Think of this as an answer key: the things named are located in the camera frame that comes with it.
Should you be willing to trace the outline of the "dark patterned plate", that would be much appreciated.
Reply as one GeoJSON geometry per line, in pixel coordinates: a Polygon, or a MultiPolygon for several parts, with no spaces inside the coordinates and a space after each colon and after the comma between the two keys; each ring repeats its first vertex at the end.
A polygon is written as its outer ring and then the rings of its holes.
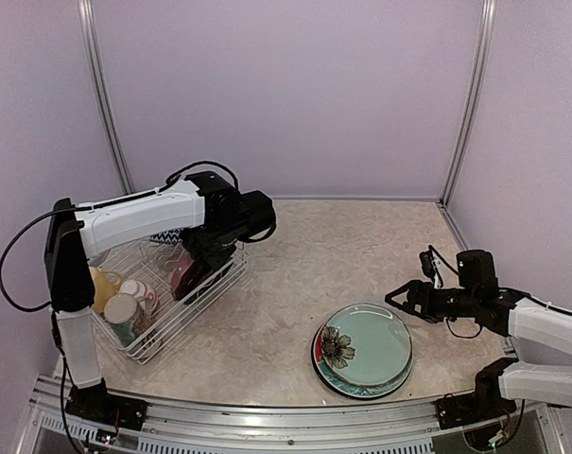
{"type": "Polygon", "coordinates": [[[212,274],[207,274],[204,276],[194,287],[185,294],[185,298],[182,303],[185,306],[189,306],[197,301],[199,297],[208,292],[215,284],[217,284],[221,279],[223,279],[231,270],[234,263],[229,263],[225,265],[221,271],[216,271],[212,274]]]}

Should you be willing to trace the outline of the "floral green mug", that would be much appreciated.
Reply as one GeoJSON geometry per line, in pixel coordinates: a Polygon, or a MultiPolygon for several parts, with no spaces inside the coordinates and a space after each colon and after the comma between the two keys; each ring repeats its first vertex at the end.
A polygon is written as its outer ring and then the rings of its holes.
{"type": "Polygon", "coordinates": [[[137,299],[127,293],[114,295],[105,305],[104,316],[124,347],[129,347],[150,326],[149,318],[137,299]]]}

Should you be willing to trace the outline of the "light green flower plate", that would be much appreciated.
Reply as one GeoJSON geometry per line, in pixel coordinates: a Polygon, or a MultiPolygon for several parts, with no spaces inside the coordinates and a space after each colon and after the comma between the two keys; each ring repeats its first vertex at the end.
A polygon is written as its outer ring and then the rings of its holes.
{"type": "Polygon", "coordinates": [[[319,352],[339,380],[366,389],[398,387],[413,361],[404,322],[385,307],[368,303],[333,314],[320,330],[319,352]]]}

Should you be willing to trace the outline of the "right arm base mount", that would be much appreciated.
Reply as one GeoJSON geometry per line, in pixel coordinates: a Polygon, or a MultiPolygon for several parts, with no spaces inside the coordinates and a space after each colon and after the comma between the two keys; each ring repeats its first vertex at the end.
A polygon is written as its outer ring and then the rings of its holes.
{"type": "Polygon", "coordinates": [[[498,379],[515,362],[514,358],[500,358],[476,374],[471,392],[447,394],[436,400],[434,406],[440,429],[468,426],[514,413],[516,403],[502,396],[498,379]]]}

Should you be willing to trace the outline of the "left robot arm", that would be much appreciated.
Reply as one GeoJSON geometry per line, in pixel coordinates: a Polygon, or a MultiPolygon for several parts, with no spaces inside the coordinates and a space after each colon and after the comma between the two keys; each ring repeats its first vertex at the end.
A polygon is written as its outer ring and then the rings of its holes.
{"type": "Polygon", "coordinates": [[[122,244],[180,230],[184,248],[210,269],[221,268],[236,243],[263,241],[277,226],[272,199],[243,193],[214,171],[179,171],[166,184],[121,199],[56,202],[50,215],[44,264],[50,305],[79,406],[97,421],[109,419],[115,401],[100,372],[91,315],[95,286],[88,261],[122,244]]]}

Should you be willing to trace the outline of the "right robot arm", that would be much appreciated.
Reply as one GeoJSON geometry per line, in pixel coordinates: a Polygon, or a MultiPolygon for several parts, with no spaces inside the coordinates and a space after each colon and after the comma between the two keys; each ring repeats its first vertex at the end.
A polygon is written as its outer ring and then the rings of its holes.
{"type": "MultiPolygon", "coordinates": [[[[421,253],[425,281],[410,280],[388,293],[385,301],[429,323],[467,318],[504,338],[532,341],[572,357],[572,311],[545,303],[518,289],[502,288],[494,259],[484,250],[456,256],[455,288],[436,288],[433,248],[421,253]]],[[[516,400],[572,408],[572,366],[530,364],[502,358],[476,375],[471,393],[440,400],[477,420],[493,412],[512,411],[516,400]]]]}

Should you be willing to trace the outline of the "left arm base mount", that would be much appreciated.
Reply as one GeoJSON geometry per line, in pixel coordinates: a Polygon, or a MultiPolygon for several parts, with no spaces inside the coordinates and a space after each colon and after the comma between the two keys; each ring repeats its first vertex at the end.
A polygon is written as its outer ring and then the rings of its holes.
{"type": "Polygon", "coordinates": [[[110,393],[104,378],[91,387],[73,387],[66,403],[66,412],[70,415],[135,431],[142,430],[147,408],[145,400],[110,393]]]}

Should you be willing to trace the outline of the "yellow ceramic mug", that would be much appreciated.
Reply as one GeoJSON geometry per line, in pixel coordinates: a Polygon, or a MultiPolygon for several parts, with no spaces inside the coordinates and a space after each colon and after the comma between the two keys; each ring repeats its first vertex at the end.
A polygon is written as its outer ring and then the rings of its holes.
{"type": "Polygon", "coordinates": [[[117,271],[94,267],[90,267],[89,271],[95,286],[93,310],[97,314],[103,314],[108,301],[121,288],[123,278],[117,271]]]}

